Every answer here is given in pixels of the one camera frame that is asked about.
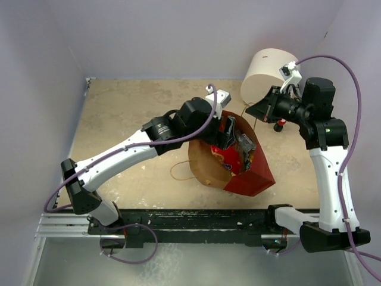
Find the large red snack bag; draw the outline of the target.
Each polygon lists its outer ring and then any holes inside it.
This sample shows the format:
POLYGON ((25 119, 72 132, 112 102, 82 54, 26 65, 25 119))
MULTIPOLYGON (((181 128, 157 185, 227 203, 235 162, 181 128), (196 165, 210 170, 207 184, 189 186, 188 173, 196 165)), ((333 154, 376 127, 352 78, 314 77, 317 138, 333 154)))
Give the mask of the large red snack bag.
POLYGON ((216 146, 210 146, 211 154, 231 173, 232 176, 239 175, 251 167, 254 151, 249 157, 245 157, 238 142, 232 144, 228 149, 221 150, 216 146))

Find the red paper bag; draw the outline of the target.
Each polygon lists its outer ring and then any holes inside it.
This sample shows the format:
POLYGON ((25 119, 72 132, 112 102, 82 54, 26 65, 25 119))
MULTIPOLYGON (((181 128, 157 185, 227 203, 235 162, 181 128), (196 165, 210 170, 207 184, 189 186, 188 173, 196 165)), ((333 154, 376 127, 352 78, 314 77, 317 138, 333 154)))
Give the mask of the red paper bag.
POLYGON ((188 159, 192 176, 177 178, 176 181, 197 179, 199 183, 222 189, 234 194, 254 197, 276 183, 254 128, 242 116, 223 111, 221 129, 227 117, 235 119, 234 131, 240 135, 228 149, 222 150, 195 139, 189 142, 188 159))

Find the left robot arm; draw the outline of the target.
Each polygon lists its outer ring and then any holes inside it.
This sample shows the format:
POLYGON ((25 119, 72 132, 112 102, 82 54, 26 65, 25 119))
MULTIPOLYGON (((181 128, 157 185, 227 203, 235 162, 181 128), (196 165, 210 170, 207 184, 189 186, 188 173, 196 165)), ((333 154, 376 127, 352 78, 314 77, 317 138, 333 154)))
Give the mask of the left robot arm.
POLYGON ((82 161, 64 160, 64 186, 74 213, 91 215, 110 234, 120 231, 123 220, 116 203, 103 199, 97 189, 128 168, 179 149, 192 139, 228 148, 233 143, 235 121, 226 117, 224 130, 220 130, 220 124, 224 120, 222 111, 230 100, 230 94, 222 90, 216 96, 192 98, 179 109, 154 117, 132 136, 97 156, 82 161))

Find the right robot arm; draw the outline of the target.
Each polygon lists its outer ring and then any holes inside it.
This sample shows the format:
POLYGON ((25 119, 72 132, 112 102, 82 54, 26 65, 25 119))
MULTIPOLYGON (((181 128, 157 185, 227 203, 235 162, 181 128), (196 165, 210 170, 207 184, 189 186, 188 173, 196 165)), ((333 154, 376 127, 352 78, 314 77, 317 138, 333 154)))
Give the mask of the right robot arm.
POLYGON ((309 253, 346 250, 371 240, 360 227, 352 203, 348 171, 348 132, 341 119, 332 117, 336 88, 329 79, 307 79, 301 98, 292 98, 279 86, 271 86, 263 99, 247 113, 256 119, 275 123, 280 119, 299 126, 316 173, 319 217, 314 218, 289 204, 270 205, 265 227, 271 233, 283 228, 300 237, 309 253))

